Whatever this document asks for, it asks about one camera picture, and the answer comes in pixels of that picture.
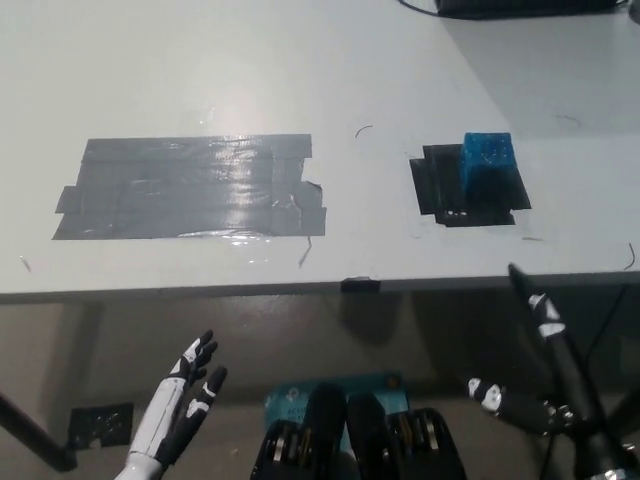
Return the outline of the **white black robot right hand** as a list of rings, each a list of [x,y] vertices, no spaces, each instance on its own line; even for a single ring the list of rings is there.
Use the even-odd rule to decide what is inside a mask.
[[[513,263],[508,265],[508,276],[537,323],[537,335],[552,372],[558,402],[528,398],[477,377],[467,382],[469,397],[485,412],[526,433],[567,436],[574,445],[577,479],[637,469],[638,460],[610,427],[584,357],[550,296]]]

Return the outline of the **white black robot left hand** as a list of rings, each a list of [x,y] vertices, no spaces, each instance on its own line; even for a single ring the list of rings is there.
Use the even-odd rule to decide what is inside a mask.
[[[206,365],[217,349],[205,331],[159,383],[129,447],[120,479],[160,479],[198,432],[218,397],[228,370]]]

